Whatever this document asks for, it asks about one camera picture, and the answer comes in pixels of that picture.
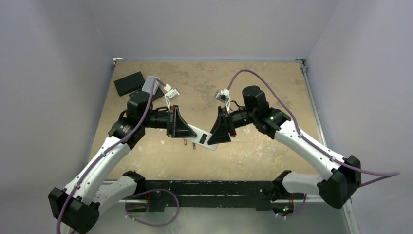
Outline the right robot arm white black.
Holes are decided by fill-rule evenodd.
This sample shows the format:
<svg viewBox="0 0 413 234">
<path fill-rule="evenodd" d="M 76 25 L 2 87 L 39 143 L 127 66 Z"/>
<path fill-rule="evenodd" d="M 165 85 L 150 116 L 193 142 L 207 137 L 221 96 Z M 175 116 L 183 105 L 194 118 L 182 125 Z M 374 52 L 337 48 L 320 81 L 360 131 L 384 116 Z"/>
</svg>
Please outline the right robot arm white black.
<svg viewBox="0 0 413 234">
<path fill-rule="evenodd" d="M 237 128 L 253 124 L 260 133 L 287 146 L 317 171 L 316 175 L 282 172 L 273 181 L 273 199 L 294 193 L 319 195 L 331 207 L 342 208 L 361 186 L 360 160 L 334 153 L 300 130 L 286 113 L 269 106 L 258 86 L 244 88 L 242 95 L 244 107 L 234 112 L 218 108 L 207 143 L 230 142 Z"/>
</svg>

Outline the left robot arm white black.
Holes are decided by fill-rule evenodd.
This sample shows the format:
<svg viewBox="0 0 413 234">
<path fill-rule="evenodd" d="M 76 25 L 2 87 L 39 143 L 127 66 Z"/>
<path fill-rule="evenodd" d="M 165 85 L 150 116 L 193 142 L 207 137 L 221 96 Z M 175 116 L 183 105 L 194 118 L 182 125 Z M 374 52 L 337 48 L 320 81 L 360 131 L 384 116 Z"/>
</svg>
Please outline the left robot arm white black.
<svg viewBox="0 0 413 234">
<path fill-rule="evenodd" d="M 147 128 L 165 129 L 168 137 L 195 141 L 203 134 L 184 121 L 178 106 L 168 104 L 154 108 L 150 93 L 135 94 L 92 160 L 63 189 L 54 188 L 49 193 L 58 234 L 85 234 L 101 213 L 118 201 L 128 197 L 150 200 L 165 192 L 163 188 L 149 188 L 146 179 L 134 171 L 127 171 L 115 183 L 103 186 L 112 169 L 132 151 Z"/>
</svg>

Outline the white red remote control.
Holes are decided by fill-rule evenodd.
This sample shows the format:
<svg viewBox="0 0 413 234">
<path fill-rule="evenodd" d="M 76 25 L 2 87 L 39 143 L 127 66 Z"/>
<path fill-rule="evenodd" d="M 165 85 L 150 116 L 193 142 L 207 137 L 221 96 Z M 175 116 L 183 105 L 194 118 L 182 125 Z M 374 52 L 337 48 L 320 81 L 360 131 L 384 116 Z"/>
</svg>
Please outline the white red remote control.
<svg viewBox="0 0 413 234">
<path fill-rule="evenodd" d="M 196 137 L 186 137 L 185 140 L 188 142 L 192 142 L 204 148 L 210 149 L 215 151 L 218 148 L 219 144 L 209 144 L 208 141 L 210 140 L 212 134 L 205 130 L 202 130 L 196 126 L 189 124 L 189 127 L 196 133 Z"/>
</svg>

